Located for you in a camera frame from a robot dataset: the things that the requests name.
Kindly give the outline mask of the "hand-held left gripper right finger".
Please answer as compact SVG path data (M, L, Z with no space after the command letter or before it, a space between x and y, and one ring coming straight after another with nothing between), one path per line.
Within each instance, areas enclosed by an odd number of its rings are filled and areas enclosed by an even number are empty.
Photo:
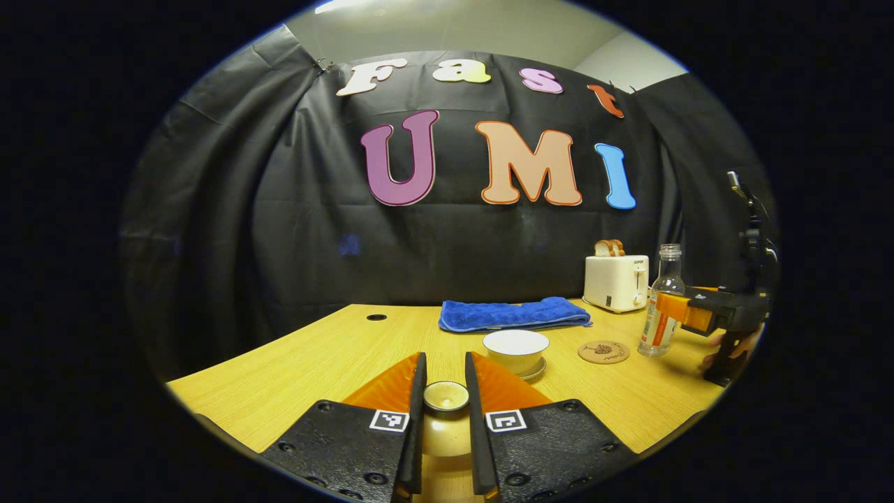
M465 379L473 488L485 501L573 502L638 460L578 399L547 398L475 351Z

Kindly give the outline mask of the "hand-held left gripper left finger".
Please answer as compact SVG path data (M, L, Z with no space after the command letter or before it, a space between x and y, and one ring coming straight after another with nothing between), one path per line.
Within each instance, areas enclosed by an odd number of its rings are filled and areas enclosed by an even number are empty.
M335 499L409 502L422 489L422 351L341 401L321 399L262 458Z

